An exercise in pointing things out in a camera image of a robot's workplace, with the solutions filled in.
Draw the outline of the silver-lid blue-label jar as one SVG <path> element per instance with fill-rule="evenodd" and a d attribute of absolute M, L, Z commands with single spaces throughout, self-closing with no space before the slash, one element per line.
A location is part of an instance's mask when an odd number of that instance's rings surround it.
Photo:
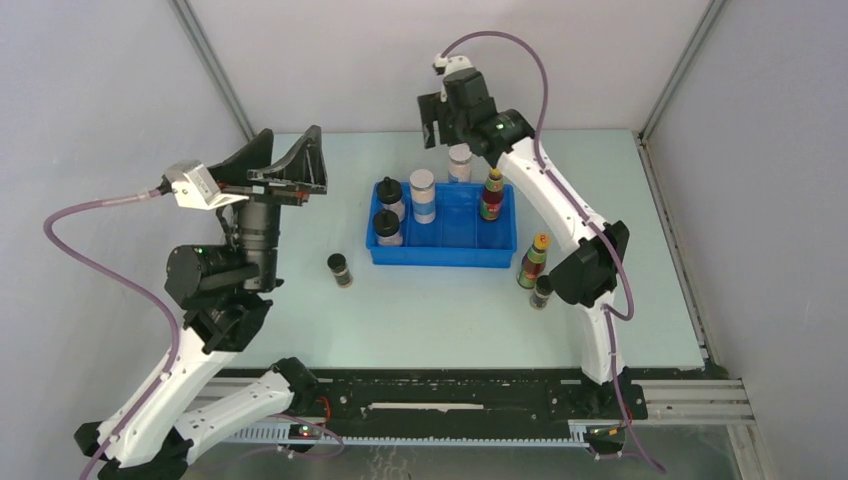
<path fill-rule="evenodd" d="M 469 183 L 472 177 L 472 152 L 467 144 L 449 148 L 448 180 L 450 183 Z"/>
<path fill-rule="evenodd" d="M 427 169 L 418 169 L 409 177 L 413 216 L 419 224 L 430 224 L 436 218 L 435 177 Z"/>

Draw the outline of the black-lid jar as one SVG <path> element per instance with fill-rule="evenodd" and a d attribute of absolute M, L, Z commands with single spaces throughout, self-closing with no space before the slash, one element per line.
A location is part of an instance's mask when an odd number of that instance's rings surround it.
<path fill-rule="evenodd" d="M 406 217 L 406 205 L 401 183 L 391 177 L 384 177 L 376 185 L 376 195 L 383 209 L 394 212 L 399 221 Z"/>
<path fill-rule="evenodd" d="M 382 209 L 372 217 L 372 226 L 376 242 L 383 247 L 403 245 L 401 221 L 392 210 Z"/>

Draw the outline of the red sauce bottle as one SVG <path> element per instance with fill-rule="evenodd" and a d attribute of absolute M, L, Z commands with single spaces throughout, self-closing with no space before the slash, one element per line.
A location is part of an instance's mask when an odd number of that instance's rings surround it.
<path fill-rule="evenodd" d="M 537 279 L 542 275 L 547 262 L 551 236 L 548 233 L 538 233 L 521 261 L 517 273 L 517 284 L 524 289 L 533 289 Z"/>
<path fill-rule="evenodd" d="M 504 178 L 497 168 L 492 168 L 483 186 L 480 201 L 480 216 L 484 221 L 493 222 L 500 216 L 504 198 Z"/>

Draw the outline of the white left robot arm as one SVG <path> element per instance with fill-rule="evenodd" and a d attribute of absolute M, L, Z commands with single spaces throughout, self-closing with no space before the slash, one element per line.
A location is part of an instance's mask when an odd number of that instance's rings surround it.
<path fill-rule="evenodd" d="M 110 418 L 81 425 L 80 450 L 101 461 L 100 479 L 178 479 L 212 446 L 270 415 L 304 416 L 318 398 L 317 378 L 284 358 L 256 381 L 211 404 L 193 407 L 205 385 L 243 352 L 272 307 L 281 210 L 327 190 L 322 131 L 309 127 L 280 158 L 274 135 L 261 131 L 214 165 L 169 167 L 157 195 L 211 211 L 219 245 L 181 245 L 166 265 L 165 289 L 182 309 L 172 344 L 144 386 Z"/>

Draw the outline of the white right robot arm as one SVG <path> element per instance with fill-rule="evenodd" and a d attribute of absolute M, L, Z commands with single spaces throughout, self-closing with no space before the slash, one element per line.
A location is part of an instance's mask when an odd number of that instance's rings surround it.
<path fill-rule="evenodd" d="M 546 155 L 530 123 L 514 109 L 497 109 L 481 72 L 472 66 L 435 71 L 440 91 L 418 98 L 424 144 L 467 145 L 521 191 L 554 235 L 565 257 L 549 277 L 559 298 L 579 311 L 581 370 L 594 381 L 583 388 L 581 402 L 591 416 L 606 418 L 622 403 L 611 381 L 623 363 L 606 317 L 623 277 L 629 229 L 621 221 L 607 222 L 583 201 Z"/>

